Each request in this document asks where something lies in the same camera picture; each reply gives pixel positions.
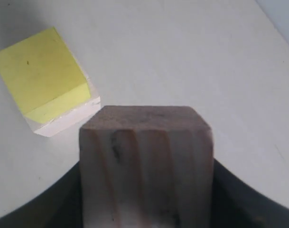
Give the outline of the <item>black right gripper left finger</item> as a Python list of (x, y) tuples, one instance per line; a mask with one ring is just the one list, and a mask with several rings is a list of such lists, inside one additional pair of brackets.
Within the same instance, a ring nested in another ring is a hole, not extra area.
[(39, 196), (0, 218), (0, 228), (82, 228), (79, 163)]

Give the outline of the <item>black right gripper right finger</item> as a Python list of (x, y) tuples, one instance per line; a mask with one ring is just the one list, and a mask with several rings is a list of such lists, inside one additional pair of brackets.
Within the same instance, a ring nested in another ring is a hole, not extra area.
[(289, 228), (289, 209), (257, 192), (214, 160), (210, 227)]

